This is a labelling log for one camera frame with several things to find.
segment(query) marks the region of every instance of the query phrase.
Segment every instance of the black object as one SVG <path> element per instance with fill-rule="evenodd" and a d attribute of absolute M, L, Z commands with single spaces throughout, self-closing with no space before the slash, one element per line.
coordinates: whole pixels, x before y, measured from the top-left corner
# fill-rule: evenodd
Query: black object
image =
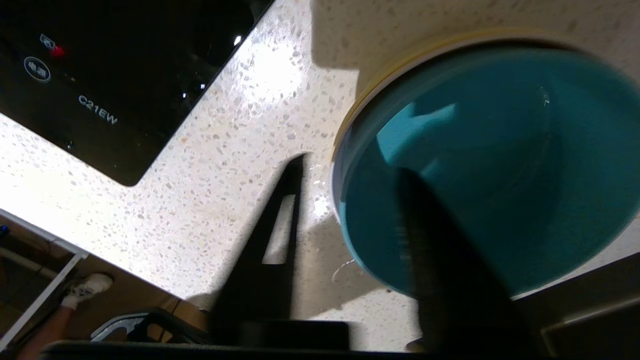
<path fill-rule="evenodd" d="M 435 192 L 411 170 L 398 173 L 422 346 L 430 352 L 534 356 L 526 323 Z"/>
<path fill-rule="evenodd" d="M 0 0 L 0 112 L 136 184 L 271 0 Z"/>
<path fill-rule="evenodd" d="M 420 309 L 420 342 L 430 354 L 349 351 L 348 325 L 290 320 L 304 155 L 284 168 L 264 211 L 209 313 L 209 332 L 194 330 L 169 313 L 147 312 L 112 319 L 94 332 L 104 339 L 124 325 L 130 340 L 149 341 L 155 323 L 184 344 L 53 345 L 44 359 L 231 359 L 231 358 L 478 358 L 535 356 L 524 322 L 506 292 L 468 244 L 428 185 L 399 172 L 403 229 L 412 257 Z M 262 264 L 282 199 L 294 196 L 286 260 Z"/>

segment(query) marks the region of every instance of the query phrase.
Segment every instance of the bowl rim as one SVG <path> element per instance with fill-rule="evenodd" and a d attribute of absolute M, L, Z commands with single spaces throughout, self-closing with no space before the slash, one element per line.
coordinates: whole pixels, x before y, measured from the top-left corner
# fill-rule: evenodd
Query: bowl rim
<path fill-rule="evenodd" d="M 508 44 L 513 42 L 530 43 L 532 47 L 536 47 L 536 45 L 551 45 L 553 47 L 573 51 L 575 53 L 582 53 L 586 56 L 595 58 L 600 62 L 607 63 L 594 52 L 566 35 L 560 35 L 534 28 L 492 28 L 469 31 L 453 36 L 427 40 L 409 48 L 407 51 L 388 62 L 372 77 L 350 107 L 342 121 L 342 124 L 336 132 L 329 165 L 329 191 L 332 197 L 333 214 L 338 221 L 338 224 L 342 225 L 339 215 L 340 196 L 342 194 L 336 193 L 335 182 L 339 178 L 336 174 L 336 161 L 339 158 L 339 154 L 344 151 L 346 143 L 345 139 L 348 137 L 348 134 L 353 128 L 359 114 L 361 114 L 364 108 L 393 81 L 427 61 L 434 60 L 441 55 L 445 55 L 453 51 L 477 45 Z"/>

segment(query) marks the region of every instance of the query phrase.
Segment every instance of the induction cooktop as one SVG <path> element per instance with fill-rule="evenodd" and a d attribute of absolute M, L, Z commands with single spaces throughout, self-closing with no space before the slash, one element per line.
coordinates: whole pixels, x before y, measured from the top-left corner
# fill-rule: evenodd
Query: induction cooktop
<path fill-rule="evenodd" d="M 0 112 L 135 185 L 271 0 L 0 0 Z"/>

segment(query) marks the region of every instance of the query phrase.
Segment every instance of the red indicator light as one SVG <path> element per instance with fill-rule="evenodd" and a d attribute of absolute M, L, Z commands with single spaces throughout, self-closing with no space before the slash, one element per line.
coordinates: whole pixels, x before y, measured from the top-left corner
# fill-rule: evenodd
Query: red indicator light
<path fill-rule="evenodd" d="M 51 52 L 51 56 L 53 56 L 54 58 L 59 58 L 65 54 L 64 49 L 62 49 L 60 46 L 54 46 L 49 51 Z"/>

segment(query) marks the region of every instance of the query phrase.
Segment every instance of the yellow rim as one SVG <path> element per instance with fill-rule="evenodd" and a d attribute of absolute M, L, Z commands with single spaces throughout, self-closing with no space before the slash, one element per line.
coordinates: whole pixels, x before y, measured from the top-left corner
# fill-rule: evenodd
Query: yellow rim
<path fill-rule="evenodd" d="M 500 40 L 528 40 L 533 42 L 546 42 L 567 47 L 569 49 L 579 49 L 580 51 L 587 52 L 584 49 L 581 49 L 575 41 L 566 36 L 553 34 L 540 29 L 526 28 L 499 28 L 478 30 L 470 33 L 458 34 L 452 37 L 441 38 L 440 40 L 430 40 L 416 47 L 412 47 L 402 56 L 399 56 L 395 60 L 390 61 L 387 66 L 383 67 L 383 70 L 377 72 L 372 80 L 368 82 L 364 90 L 360 93 L 356 101 L 353 103 L 352 107 L 347 112 L 347 115 L 344 117 L 340 128 L 338 128 L 335 140 L 333 142 L 331 162 L 335 162 L 337 149 L 342 143 L 347 130 L 351 127 L 351 125 L 353 125 L 353 122 L 355 121 L 357 115 L 361 112 L 364 106 L 391 81 L 397 79 L 400 75 L 404 74 L 410 69 L 436 56 L 448 53 L 456 49 L 460 49 L 462 47 Z"/>

